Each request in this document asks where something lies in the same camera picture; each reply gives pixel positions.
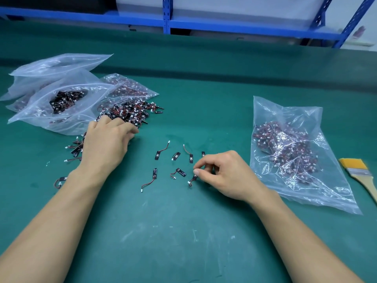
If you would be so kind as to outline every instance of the shelving rack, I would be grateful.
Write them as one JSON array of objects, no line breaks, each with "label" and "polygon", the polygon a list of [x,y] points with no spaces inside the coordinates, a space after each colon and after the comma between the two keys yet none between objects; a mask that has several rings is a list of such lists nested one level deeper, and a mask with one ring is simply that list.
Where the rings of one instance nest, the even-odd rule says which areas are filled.
[{"label": "shelving rack", "polygon": [[245,33],[276,37],[308,38],[333,41],[333,48],[340,48],[375,0],[364,0],[344,30],[339,33],[326,27],[326,10],[332,0],[324,0],[313,22],[308,26],[286,22],[266,22],[258,18],[224,18],[225,14],[188,14],[185,10],[173,10],[173,0],[162,0],[162,12],[108,11],[103,15],[58,12],[35,9],[0,7],[0,16],[21,16],[95,23],[127,24],[135,26],[163,27],[165,34],[171,28],[207,30],[228,33]]}]

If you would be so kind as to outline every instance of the left arm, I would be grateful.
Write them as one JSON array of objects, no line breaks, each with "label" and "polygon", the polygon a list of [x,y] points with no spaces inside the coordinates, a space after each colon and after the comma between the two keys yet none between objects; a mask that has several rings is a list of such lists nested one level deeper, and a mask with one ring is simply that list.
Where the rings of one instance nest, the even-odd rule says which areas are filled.
[{"label": "left arm", "polygon": [[90,123],[79,167],[0,257],[0,282],[65,280],[94,201],[135,133],[121,119]]}]

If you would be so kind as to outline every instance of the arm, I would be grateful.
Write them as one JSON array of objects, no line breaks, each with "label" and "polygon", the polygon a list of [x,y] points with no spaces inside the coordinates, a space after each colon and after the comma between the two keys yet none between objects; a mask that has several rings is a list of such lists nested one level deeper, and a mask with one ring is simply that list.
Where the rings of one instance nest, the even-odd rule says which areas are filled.
[{"label": "arm", "polygon": [[138,129],[121,119],[91,122],[82,162],[0,257],[0,282],[63,282],[94,201]]},{"label": "arm", "polygon": [[269,190],[234,151],[206,155],[194,174],[257,213],[294,283],[361,283],[332,251]]}]

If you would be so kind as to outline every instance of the work surface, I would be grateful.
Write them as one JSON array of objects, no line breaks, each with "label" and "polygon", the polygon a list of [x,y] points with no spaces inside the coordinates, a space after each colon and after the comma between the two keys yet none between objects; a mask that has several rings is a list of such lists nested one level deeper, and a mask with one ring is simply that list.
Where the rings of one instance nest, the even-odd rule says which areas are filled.
[{"label": "work surface", "polygon": [[[377,54],[222,42],[33,23],[0,22],[0,92],[17,66],[66,52],[114,53],[94,72],[131,76],[160,93],[93,207],[66,282],[290,282],[256,214],[201,181],[183,153],[236,150],[248,163],[253,95],[283,106],[322,106],[337,158],[362,158],[377,174]],[[0,253],[78,163],[63,136],[24,122],[0,103]],[[157,150],[163,149],[159,161]],[[182,152],[176,162],[175,152]],[[140,193],[142,184],[154,183]],[[179,167],[187,173],[172,180]],[[377,207],[347,178],[363,216],[285,201],[366,282],[377,277]]]}]

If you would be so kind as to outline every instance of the hand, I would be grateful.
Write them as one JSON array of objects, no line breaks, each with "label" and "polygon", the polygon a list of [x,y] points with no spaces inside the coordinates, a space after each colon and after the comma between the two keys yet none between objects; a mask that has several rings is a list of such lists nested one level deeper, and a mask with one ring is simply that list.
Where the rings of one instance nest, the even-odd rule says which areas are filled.
[{"label": "hand", "polygon": [[89,123],[78,167],[82,173],[106,180],[127,152],[128,142],[139,130],[120,118],[111,120],[104,115],[98,122]]},{"label": "hand", "polygon": [[204,156],[194,165],[194,174],[223,195],[250,204],[260,191],[268,190],[235,151]]}]

